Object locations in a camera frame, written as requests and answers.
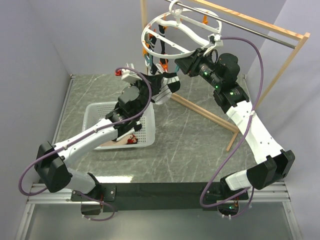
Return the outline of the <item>round white clip hanger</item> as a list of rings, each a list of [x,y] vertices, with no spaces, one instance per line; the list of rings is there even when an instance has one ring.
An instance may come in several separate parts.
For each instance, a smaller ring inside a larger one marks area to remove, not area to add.
[[[202,15],[200,13],[182,8],[175,3],[180,0],[169,2],[168,10],[154,17],[143,28],[140,41],[143,49],[143,56],[150,60],[149,55],[158,59],[175,60],[188,57],[195,49],[214,50],[210,47],[208,36],[220,34],[222,39],[222,22]],[[209,14],[219,17],[211,10],[196,7]],[[149,50],[149,34],[156,37],[154,50]]]

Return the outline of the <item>white black striped sock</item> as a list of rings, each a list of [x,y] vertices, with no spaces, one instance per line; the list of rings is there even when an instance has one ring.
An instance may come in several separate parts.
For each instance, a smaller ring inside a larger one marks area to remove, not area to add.
[[[181,83],[176,72],[164,72],[164,73],[161,73],[161,75],[162,77],[169,79],[167,85],[171,90],[172,94],[177,92],[180,89]]]

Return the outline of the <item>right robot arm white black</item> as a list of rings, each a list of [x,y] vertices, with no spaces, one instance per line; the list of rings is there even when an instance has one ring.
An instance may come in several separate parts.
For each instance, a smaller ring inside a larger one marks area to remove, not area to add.
[[[237,190],[264,187],[285,178],[294,161],[291,150],[284,150],[268,132],[248,95],[237,83],[240,72],[238,58],[231,53],[221,54],[216,61],[203,49],[196,49],[190,56],[174,61],[180,70],[190,77],[200,76],[213,88],[213,97],[222,111],[238,127],[249,145],[256,165],[221,179],[219,187],[222,198],[230,200]]]

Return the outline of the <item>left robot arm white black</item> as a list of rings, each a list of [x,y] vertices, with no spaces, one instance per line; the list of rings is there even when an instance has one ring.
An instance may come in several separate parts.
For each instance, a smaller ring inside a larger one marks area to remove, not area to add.
[[[34,169],[46,190],[55,193],[71,189],[81,192],[88,201],[96,200],[101,192],[101,183],[90,172],[72,169],[72,162],[104,143],[117,143],[140,131],[143,113],[156,102],[165,84],[163,74],[138,73],[133,82],[123,89],[114,109],[95,125],[63,142],[42,144]]]

